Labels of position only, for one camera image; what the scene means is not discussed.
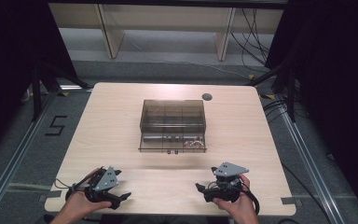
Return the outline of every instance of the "transparent plastic box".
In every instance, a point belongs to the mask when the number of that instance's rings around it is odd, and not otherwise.
[[[141,152],[205,152],[205,113],[202,100],[144,100]]]

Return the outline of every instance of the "human hand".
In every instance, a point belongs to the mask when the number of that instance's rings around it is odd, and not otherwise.
[[[245,175],[239,175],[245,186],[242,186],[243,190],[249,190],[250,181]],[[258,223],[257,215],[252,200],[246,196],[243,192],[240,193],[240,197],[234,203],[226,202],[220,198],[213,198],[213,202],[221,210],[226,210],[232,218],[238,224],[256,224]]]
[[[69,196],[60,213],[50,224],[75,223],[81,218],[87,218],[90,213],[99,209],[108,208],[111,205],[110,202],[92,203],[87,199],[84,191],[75,191]]]

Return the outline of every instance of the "small round hole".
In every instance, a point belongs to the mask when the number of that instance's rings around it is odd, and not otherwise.
[[[202,94],[202,100],[204,100],[204,101],[210,101],[210,100],[212,100],[212,95],[209,94],[209,93],[203,93],[203,94]]]

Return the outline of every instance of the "gray floor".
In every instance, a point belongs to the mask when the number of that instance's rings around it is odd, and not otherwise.
[[[243,85],[249,81],[250,74],[257,77],[263,74],[242,65],[241,49],[233,39],[228,44],[226,60],[218,62],[213,34],[128,31],[120,53],[114,60],[107,58],[100,31],[62,29],[62,36],[79,77],[89,84],[111,81]],[[272,36],[261,35],[260,39],[268,46]],[[249,55],[245,55],[244,59],[247,66],[267,71]],[[273,78],[258,85],[259,93],[270,93],[269,86],[272,82]],[[0,202],[0,223],[35,223],[46,214],[43,196],[54,181],[89,97],[90,92],[71,91],[66,97],[54,98]],[[263,105],[273,101],[261,99]],[[31,124],[32,109],[32,102],[24,103],[7,125],[0,144],[0,176]],[[269,114],[270,111],[266,111],[267,120],[281,161],[304,182],[312,195],[319,198],[283,121],[282,112],[274,110]],[[46,133],[57,132],[49,127],[55,116],[66,116],[66,119],[57,120],[58,124],[65,126],[62,134],[46,136]],[[326,186],[333,194],[345,223],[358,223],[358,201],[336,163],[326,158],[328,149],[299,102],[296,102],[296,125]],[[286,173],[286,177],[297,200],[297,212],[291,218],[299,223],[328,223],[304,188],[291,174]],[[282,218],[259,219],[261,223],[278,223]]]

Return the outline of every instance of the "metal frame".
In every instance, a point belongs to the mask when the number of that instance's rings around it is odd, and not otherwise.
[[[8,163],[7,167],[5,168],[5,171],[0,176],[0,202],[2,198],[4,197],[4,194],[7,190],[7,187],[10,183],[10,181],[13,179],[14,175],[16,174],[17,170],[20,167],[20,164],[25,157],[25,154],[28,151],[29,146],[34,140],[34,137],[36,136],[37,130],[40,127],[40,124],[43,122],[46,112],[53,102],[53,100],[56,97],[56,92],[48,93],[48,96],[43,103],[42,106],[42,113],[40,116],[31,123],[30,127],[28,128],[26,134],[22,138],[19,146],[17,147],[16,151],[14,152],[13,156],[11,157],[10,162]]]
[[[282,100],[282,97],[277,95],[277,100]],[[287,113],[285,113],[286,111],[283,107],[281,107],[280,110],[287,129],[289,130],[289,133],[292,135],[296,144],[298,153],[300,154],[308,174],[310,175],[310,180],[312,181],[313,187],[315,187],[330,221],[337,224],[345,223],[344,218],[337,206],[336,200],[330,192],[329,187],[325,183],[324,178],[320,173],[315,161],[310,155],[310,151],[308,150],[307,145],[305,144],[301,133],[296,126],[296,123],[291,121]]]

